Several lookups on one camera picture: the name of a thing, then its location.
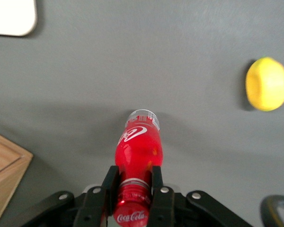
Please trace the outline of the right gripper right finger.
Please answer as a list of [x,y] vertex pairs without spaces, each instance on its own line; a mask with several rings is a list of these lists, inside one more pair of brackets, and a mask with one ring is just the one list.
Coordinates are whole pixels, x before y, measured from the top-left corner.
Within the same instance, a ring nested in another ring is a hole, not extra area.
[[173,189],[165,186],[161,167],[152,168],[152,203],[149,212],[149,227],[173,227],[175,224]]

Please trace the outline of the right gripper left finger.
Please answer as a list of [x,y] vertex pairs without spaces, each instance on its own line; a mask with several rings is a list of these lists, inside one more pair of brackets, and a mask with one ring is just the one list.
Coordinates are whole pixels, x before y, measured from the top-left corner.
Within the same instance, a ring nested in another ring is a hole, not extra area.
[[75,218],[76,227],[107,226],[115,206],[119,178],[119,167],[111,166],[102,184],[88,190]]

